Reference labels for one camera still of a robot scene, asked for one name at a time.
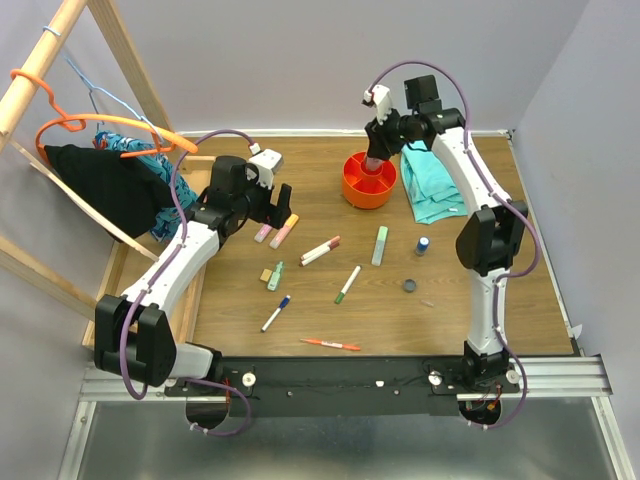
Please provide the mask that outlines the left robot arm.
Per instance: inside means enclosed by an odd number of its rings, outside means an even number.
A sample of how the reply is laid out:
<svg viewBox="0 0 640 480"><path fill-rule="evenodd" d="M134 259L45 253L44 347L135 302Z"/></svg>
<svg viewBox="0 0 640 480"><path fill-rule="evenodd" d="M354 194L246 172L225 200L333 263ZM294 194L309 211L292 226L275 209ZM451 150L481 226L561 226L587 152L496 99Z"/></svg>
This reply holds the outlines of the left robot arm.
<svg viewBox="0 0 640 480"><path fill-rule="evenodd" d="M249 160L219 156L209 186L187 210L159 260L120 296L105 295L95 310L94 364L97 369L159 387L187 378L201 395L222 380L212 349L177 344L169 319L195 275L247 220L281 228L291 214L291 187L271 199L281 154L265 149Z"/></svg>

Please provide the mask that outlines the green highlighter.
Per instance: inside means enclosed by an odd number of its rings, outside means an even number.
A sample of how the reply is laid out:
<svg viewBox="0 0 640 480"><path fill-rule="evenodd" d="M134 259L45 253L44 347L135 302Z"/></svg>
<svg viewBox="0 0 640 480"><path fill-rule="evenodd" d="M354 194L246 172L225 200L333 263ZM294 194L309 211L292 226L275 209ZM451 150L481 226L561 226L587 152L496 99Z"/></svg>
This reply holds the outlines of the green highlighter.
<svg viewBox="0 0 640 480"><path fill-rule="evenodd" d="M385 246L386 246L386 241L387 241L387 236L388 236L388 227L381 225L378 228L378 232L376 235L376 240L375 240L375 245L374 245L374 250L373 250L373 254L372 254L372 259L371 259L371 264L373 266L380 266L382 263L382 259L383 259L383 255L384 255L384 251L385 251Z"/></svg>

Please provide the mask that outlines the orange cap highlighter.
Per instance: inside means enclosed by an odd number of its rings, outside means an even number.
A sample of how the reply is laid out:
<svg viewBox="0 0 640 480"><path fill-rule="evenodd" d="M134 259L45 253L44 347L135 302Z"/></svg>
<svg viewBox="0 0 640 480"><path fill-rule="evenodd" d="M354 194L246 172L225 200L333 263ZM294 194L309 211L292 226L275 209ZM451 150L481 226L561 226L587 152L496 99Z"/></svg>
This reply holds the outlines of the orange cap highlighter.
<svg viewBox="0 0 640 480"><path fill-rule="evenodd" d="M274 238L269 243L269 247L272 249L278 249L282 242L289 235L291 230L296 226L299 221L299 216L297 214L291 214L289 218L286 220L285 224L282 228L278 230Z"/></svg>

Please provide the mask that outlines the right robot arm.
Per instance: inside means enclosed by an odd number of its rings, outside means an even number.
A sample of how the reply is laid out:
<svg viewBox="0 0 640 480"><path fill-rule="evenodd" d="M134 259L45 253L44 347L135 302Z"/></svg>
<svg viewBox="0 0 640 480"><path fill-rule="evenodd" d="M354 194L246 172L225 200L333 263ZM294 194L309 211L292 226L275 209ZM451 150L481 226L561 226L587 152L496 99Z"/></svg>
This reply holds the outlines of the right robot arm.
<svg viewBox="0 0 640 480"><path fill-rule="evenodd" d="M421 141L461 194L467 222L455 248L471 278L472 320L459 371L462 384L480 392L509 369L502 332L506 284L530 225L528 208L512 200L492 176L471 139L464 115L456 108L443 108L434 76L407 84L418 89L418 102L409 115L393 107L389 88L376 84L365 91L363 103L374 108L375 117L365 127L369 146L364 170L378 170L403 147Z"/></svg>

